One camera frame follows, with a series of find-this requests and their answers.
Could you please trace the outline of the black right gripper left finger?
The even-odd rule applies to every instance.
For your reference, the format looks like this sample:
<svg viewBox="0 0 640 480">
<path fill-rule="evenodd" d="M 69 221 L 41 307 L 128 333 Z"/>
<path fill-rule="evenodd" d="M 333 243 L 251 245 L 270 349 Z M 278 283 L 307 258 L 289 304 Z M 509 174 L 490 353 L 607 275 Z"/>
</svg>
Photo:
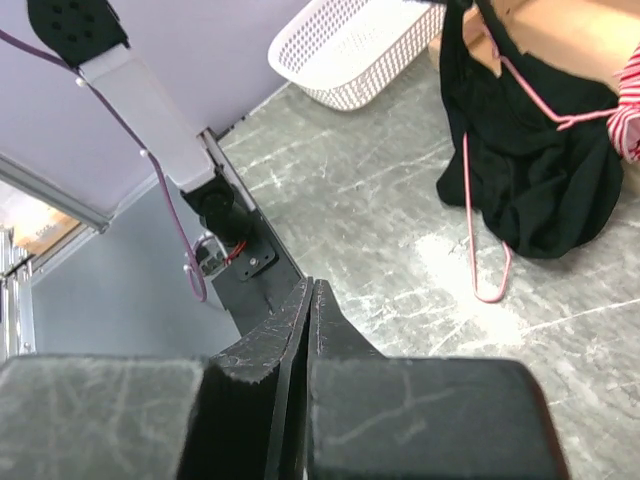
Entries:
<svg viewBox="0 0 640 480">
<path fill-rule="evenodd" d="M 302 479 L 311 282 L 211 357 L 1 368 L 5 479 Z"/>
</svg>

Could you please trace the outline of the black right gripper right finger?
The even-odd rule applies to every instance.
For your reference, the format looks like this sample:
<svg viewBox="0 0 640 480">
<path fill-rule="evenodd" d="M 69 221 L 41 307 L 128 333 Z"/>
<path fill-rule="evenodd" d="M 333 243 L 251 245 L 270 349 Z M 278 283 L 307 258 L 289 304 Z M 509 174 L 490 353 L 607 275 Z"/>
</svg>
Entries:
<svg viewBox="0 0 640 480">
<path fill-rule="evenodd" d="M 382 355 L 314 285 L 308 347 L 312 479 L 566 479 L 544 392 L 514 359 Z"/>
</svg>

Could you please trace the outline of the black tank top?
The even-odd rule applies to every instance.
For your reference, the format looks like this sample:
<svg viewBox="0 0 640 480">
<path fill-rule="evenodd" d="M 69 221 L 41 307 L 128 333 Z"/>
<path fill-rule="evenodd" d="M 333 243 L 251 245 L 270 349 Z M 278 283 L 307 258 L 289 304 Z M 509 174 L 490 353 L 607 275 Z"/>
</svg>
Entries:
<svg viewBox="0 0 640 480">
<path fill-rule="evenodd" d="M 495 75 L 463 40 L 468 1 L 447 5 L 441 98 L 454 155 L 436 183 L 449 206 L 470 202 L 518 255 L 555 259 L 594 239 L 619 199 L 623 168 L 604 119 L 566 130 L 511 71 Z"/>
</svg>

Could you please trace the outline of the pink wire hanger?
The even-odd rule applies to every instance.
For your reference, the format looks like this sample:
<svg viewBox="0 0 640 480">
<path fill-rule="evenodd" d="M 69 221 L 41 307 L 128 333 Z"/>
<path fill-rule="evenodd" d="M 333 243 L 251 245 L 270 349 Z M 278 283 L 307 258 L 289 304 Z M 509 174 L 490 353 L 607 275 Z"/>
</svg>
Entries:
<svg viewBox="0 0 640 480">
<path fill-rule="evenodd" d="M 593 240 L 618 201 L 623 170 L 609 134 L 618 100 L 520 52 L 491 9 L 482 16 L 501 72 L 472 56 L 461 71 L 466 206 L 482 213 L 507 259 L 560 258 Z"/>
</svg>

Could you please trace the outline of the red white striped tank top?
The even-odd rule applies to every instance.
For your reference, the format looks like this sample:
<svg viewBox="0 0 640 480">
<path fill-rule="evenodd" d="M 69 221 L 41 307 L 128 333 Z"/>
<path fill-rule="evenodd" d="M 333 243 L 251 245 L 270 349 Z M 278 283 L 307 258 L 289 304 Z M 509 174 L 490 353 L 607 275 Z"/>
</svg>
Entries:
<svg viewBox="0 0 640 480">
<path fill-rule="evenodd" d="M 639 47 L 618 77 L 619 102 L 608 119 L 609 138 L 617 153 L 629 163 L 639 161 Z"/>
</svg>

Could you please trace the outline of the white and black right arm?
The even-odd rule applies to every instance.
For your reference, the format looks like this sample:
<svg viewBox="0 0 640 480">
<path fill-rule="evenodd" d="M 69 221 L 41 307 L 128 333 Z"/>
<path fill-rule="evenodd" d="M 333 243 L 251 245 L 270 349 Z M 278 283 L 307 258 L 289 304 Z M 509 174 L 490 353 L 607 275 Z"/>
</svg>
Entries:
<svg viewBox="0 0 640 480">
<path fill-rule="evenodd" d="M 106 1 L 32 1 L 31 26 L 51 57 L 74 69 L 157 159 L 179 160 L 188 182 L 217 178 L 162 89 L 129 51 Z M 505 359 L 391 359 L 344 317 L 324 280 L 306 280 L 283 352 L 263 479 L 565 479 L 544 394 Z"/>
</svg>

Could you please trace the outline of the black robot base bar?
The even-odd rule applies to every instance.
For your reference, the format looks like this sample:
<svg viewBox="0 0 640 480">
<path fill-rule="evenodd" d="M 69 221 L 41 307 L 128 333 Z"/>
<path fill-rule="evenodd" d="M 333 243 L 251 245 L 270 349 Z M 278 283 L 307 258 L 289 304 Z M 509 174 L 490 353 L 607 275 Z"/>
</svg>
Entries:
<svg viewBox="0 0 640 480">
<path fill-rule="evenodd" d="M 216 165 L 235 190 L 235 199 L 248 212 L 252 232 L 238 258 L 212 279 L 219 303 L 244 336 L 274 314 L 303 278 L 257 201 L 246 188 L 210 129 L 200 134 Z"/>
</svg>

